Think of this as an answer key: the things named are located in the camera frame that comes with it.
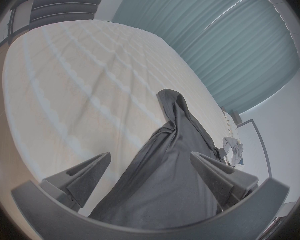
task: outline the wooden floor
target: wooden floor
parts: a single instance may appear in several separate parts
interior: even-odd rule
[[[13,188],[27,180],[34,182],[36,182],[36,180],[21,160],[14,145],[4,110],[2,71],[8,48],[7,43],[0,47],[0,207],[20,230],[29,238],[37,240],[41,238],[22,216],[11,196],[11,190]]]

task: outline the bed sheet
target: bed sheet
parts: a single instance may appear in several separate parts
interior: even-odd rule
[[[158,91],[180,92],[216,147],[229,136],[224,114],[186,62],[155,34],[117,23],[68,21],[29,31],[10,46],[2,84],[13,140],[39,182],[111,152],[94,205],[167,122]]]

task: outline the teal curtain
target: teal curtain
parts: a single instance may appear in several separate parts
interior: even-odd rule
[[[300,61],[268,0],[239,1],[123,0],[112,21],[161,37],[220,107],[242,113],[283,87]]]

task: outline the black fabric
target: black fabric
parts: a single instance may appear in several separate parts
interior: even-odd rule
[[[165,229],[216,215],[217,201],[189,158],[195,151],[223,161],[219,150],[180,93],[164,89],[158,94],[170,121],[152,135],[90,218]]]

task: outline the gray cloth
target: gray cloth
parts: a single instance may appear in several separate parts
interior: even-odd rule
[[[142,147],[90,218],[131,228],[166,229],[216,215],[217,201],[189,158],[196,151],[223,161],[219,150],[180,93],[164,89],[158,94],[170,121]]]
[[[244,150],[243,144],[239,144],[239,141],[236,138],[231,137],[225,137],[222,141],[226,153],[232,148],[231,166],[235,166],[242,159],[242,152]]]

